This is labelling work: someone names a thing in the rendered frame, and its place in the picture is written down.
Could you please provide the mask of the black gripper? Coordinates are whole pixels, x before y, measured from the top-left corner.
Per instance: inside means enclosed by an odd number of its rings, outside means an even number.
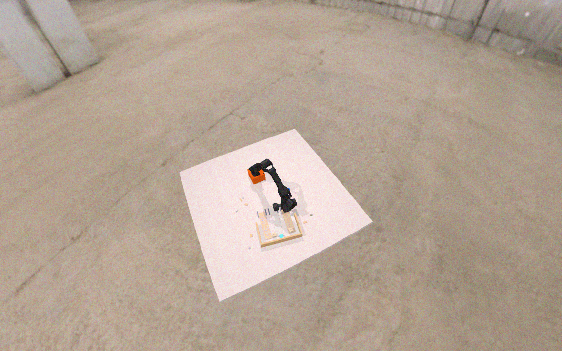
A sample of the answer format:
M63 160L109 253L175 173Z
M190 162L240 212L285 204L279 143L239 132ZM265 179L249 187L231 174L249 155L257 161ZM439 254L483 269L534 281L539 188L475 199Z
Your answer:
M295 206L297 206L297 203L296 203L296 201L295 201L295 198L291 198L291 200L296 204ZM278 210L279 210L279 207L281 208L281 210L283 210L283 208L281 207L282 204L285 204L285 203L283 203L283 202L281 202L281 203L279 203L279 204L274 203L274 204L273 204L274 211L278 211Z

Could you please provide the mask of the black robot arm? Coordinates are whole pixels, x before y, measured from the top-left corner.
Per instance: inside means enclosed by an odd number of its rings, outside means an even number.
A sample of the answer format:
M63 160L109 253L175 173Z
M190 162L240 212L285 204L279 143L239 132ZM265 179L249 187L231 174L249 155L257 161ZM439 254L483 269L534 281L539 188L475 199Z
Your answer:
M266 169L268 166L272 166L272 168ZM295 208L296 204L291 200L292 196L289 189L283 185L278 174L276 173L273 163L269 159L266 158L263 162L256 163L248 169L251 171L253 177L257 177L260 174L259 170L261 169L263 169L264 172L269 173L271 175L272 179L275 182L275 185L278 187L278 193L281 198L281 202L285 203L281 205L284 213L288 213L293 208Z

